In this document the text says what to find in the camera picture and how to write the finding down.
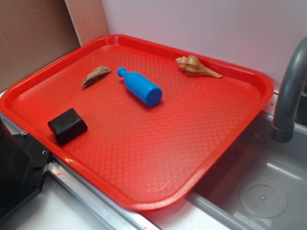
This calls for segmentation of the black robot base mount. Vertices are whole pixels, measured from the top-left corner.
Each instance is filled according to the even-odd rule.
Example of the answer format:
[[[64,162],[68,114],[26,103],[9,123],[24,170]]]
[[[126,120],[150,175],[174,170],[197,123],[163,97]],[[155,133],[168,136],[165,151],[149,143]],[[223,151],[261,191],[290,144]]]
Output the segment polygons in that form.
[[[41,191],[50,151],[30,134],[11,134],[0,123],[0,220]]]

